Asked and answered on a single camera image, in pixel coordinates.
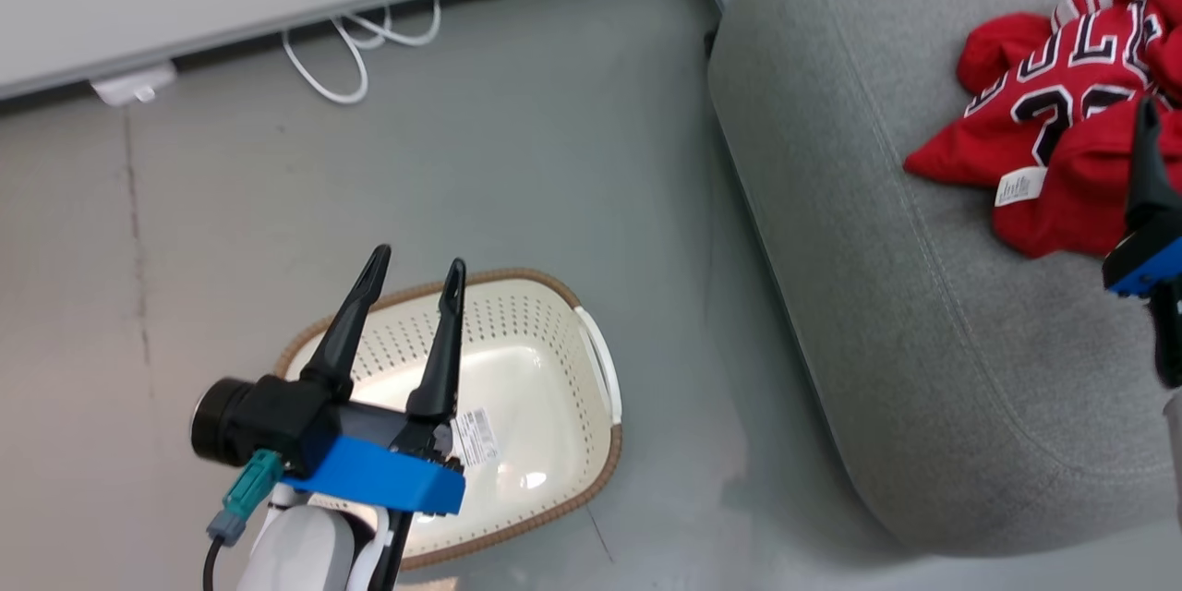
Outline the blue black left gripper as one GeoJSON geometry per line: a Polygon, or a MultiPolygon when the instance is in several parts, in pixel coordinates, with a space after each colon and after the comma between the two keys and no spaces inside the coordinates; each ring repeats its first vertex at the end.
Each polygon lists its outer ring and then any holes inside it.
{"type": "MultiPolygon", "coordinates": [[[[390,246],[375,247],[301,369],[300,379],[325,389],[331,402],[351,398],[352,364],[391,256],[390,246]]],[[[439,329],[426,371],[405,402],[405,413],[356,402],[343,405],[342,434],[320,468],[304,480],[284,475],[282,483],[402,513],[446,515],[460,511],[467,483],[459,460],[452,456],[452,418],[457,413],[466,282],[465,259],[453,259],[440,291],[439,329]]]]}

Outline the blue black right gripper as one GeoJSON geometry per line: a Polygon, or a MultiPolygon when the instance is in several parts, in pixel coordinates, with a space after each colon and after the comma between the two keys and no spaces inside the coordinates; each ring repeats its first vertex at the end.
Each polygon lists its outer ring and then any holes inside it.
{"type": "Polygon", "coordinates": [[[1181,209],[1160,150],[1162,119],[1152,96],[1134,113],[1128,163],[1126,238],[1104,259],[1104,288],[1148,301],[1155,369],[1165,389],[1181,385],[1181,209]]]}

